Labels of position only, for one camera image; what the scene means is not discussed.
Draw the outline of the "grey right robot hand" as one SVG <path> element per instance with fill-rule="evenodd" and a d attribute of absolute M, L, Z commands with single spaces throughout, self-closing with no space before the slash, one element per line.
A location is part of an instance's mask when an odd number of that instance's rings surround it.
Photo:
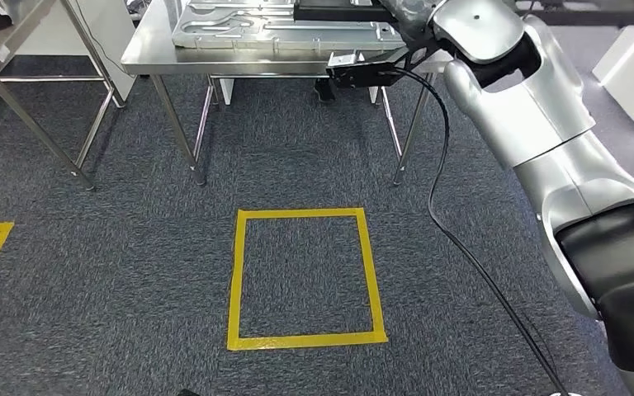
<path fill-rule="evenodd" d="M 381 4 L 395 18 L 395 29 L 405 42 L 427 40 L 433 36 L 430 18 L 438 0 L 382 0 Z"/>

